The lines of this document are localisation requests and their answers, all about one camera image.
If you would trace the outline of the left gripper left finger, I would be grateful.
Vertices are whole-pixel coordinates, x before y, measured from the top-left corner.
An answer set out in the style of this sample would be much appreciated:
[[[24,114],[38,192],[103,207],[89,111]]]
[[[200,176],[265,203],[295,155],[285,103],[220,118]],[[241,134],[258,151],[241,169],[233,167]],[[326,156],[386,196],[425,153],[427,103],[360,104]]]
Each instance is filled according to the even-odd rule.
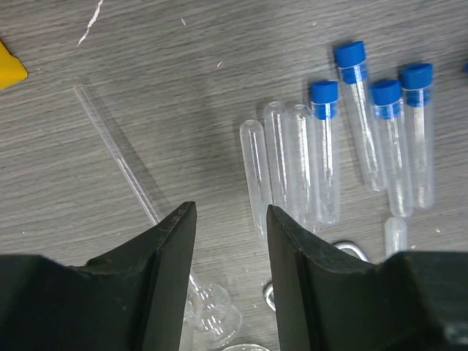
[[[86,263],[98,321],[90,350],[177,350],[197,209],[182,203],[159,224]]]

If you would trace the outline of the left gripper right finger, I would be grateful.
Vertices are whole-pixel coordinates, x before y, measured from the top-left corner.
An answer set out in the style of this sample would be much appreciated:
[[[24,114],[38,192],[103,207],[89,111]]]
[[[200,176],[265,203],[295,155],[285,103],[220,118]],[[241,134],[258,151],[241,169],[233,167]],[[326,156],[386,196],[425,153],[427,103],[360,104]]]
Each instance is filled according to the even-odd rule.
[[[278,206],[266,219],[281,350],[386,350],[385,266],[337,249]]]

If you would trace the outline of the clear test tube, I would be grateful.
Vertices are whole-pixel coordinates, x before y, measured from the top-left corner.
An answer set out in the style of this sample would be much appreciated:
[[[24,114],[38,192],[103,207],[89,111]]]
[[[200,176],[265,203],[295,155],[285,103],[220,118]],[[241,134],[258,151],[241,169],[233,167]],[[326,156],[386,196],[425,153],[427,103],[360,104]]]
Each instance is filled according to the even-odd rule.
[[[318,226],[317,194],[313,166],[313,151],[309,122],[310,108],[295,104],[288,109],[287,148],[290,214],[293,219],[308,231],[314,232]]]
[[[291,205],[289,199],[288,112],[286,106],[278,100],[269,102],[264,108],[263,120],[273,204],[288,212]]]
[[[254,231],[266,241],[266,214],[273,200],[263,126],[257,120],[246,120],[240,126],[239,136]]]

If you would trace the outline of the blue capped test tube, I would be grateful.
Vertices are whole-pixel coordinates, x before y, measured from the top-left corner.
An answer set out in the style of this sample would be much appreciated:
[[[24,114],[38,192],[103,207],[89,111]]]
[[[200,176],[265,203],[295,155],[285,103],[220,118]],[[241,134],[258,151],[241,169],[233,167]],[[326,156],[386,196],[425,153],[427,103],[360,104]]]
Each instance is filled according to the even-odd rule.
[[[400,72],[415,207],[434,204],[434,67],[413,63]]]
[[[371,109],[369,70],[364,41],[333,50],[364,185],[372,192],[386,188],[382,146]]]
[[[317,81],[310,86],[317,163],[318,218],[323,224],[339,220],[338,83]]]
[[[395,217],[409,217],[414,204],[401,84],[397,79],[380,80],[372,83],[370,92],[380,134],[390,212]]]

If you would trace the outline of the yellow test tube rack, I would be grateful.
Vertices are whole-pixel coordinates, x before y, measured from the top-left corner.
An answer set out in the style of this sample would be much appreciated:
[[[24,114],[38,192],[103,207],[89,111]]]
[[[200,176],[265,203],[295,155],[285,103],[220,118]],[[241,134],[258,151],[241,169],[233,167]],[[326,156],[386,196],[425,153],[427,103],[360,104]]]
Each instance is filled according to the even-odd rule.
[[[0,49],[0,89],[4,90],[16,83],[25,80],[28,73],[21,62],[10,54],[8,49],[1,43]]]

